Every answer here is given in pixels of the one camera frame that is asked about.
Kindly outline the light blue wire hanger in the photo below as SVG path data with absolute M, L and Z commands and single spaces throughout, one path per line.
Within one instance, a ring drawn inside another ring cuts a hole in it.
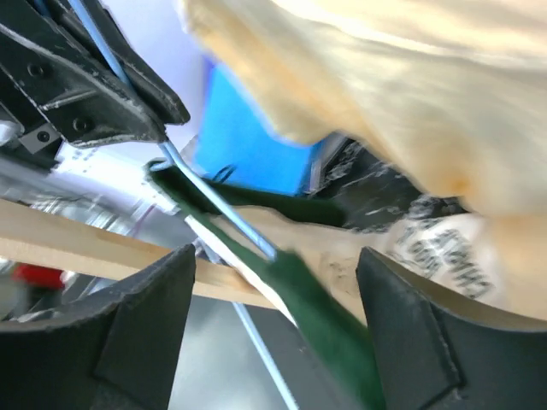
M 91 16 L 89 9 L 85 6 L 85 3 L 80 0 L 69 0 L 69 3 L 81 21 L 83 27 L 90 34 L 91 39 L 97 46 L 113 73 L 129 89 L 132 89 L 132 82 L 127 77 L 122 65 L 110 49 L 108 42 L 99 30 L 99 27 Z M 177 166 L 177 168 L 196 186 L 202 194 L 205 195 L 205 197 L 221 212 L 221 214 L 227 217 L 229 221 L 241 233 L 244 234 L 245 237 L 247 237 L 254 245 L 258 247 L 259 250 L 265 254 L 266 257 L 271 260 L 275 258 L 275 247 L 265 237 L 263 237 L 262 234 L 255 230 L 255 228 L 244 221 L 244 219 L 226 202 L 224 198 L 214 192 L 213 189 L 211 189 L 197 174 L 191 170 L 171 141 L 168 140 L 164 143 L 160 143 L 159 148 L 167 158 L 166 163 L 168 165 Z M 272 377 L 286 406 L 291 410 L 298 410 L 298 404 L 283 379 L 279 368 L 275 364 L 272 355 L 270 354 L 265 342 L 256 328 L 256 325 L 250 317 L 247 308 L 244 304 L 239 302 L 234 302 L 233 307 L 242 321 L 248 335 L 250 336 L 250 339 L 253 342 L 258 354 L 261 356 L 262 362 Z

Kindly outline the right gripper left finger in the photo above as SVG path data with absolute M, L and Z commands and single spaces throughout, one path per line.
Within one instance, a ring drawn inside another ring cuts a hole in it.
M 192 245 L 49 319 L 1 324 L 3 409 L 165 409 L 196 273 Z

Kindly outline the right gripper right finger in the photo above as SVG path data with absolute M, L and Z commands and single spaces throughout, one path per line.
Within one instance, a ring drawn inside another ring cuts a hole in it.
M 546 324 L 425 279 L 370 248 L 356 278 L 389 409 L 544 409 Z

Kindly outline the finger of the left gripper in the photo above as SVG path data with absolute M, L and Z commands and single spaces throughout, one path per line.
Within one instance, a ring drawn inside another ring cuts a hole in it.
M 74 147 L 166 140 L 137 93 L 28 1 L 1 3 L 1 69 Z
M 132 89 L 166 124 L 183 125 L 191 116 L 170 86 L 136 53 L 126 41 L 110 12 L 99 1 L 81 1 L 87 17 L 81 17 L 86 31 L 100 50 L 116 59 Z

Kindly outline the green and white t shirt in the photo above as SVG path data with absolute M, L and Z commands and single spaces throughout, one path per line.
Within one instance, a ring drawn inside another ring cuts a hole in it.
M 384 409 L 385 398 L 366 326 L 320 283 L 295 252 L 263 259 L 215 225 L 192 203 L 202 194 L 177 167 L 144 167 L 150 182 L 187 215 L 190 228 L 298 330 L 328 371 L 364 409 Z

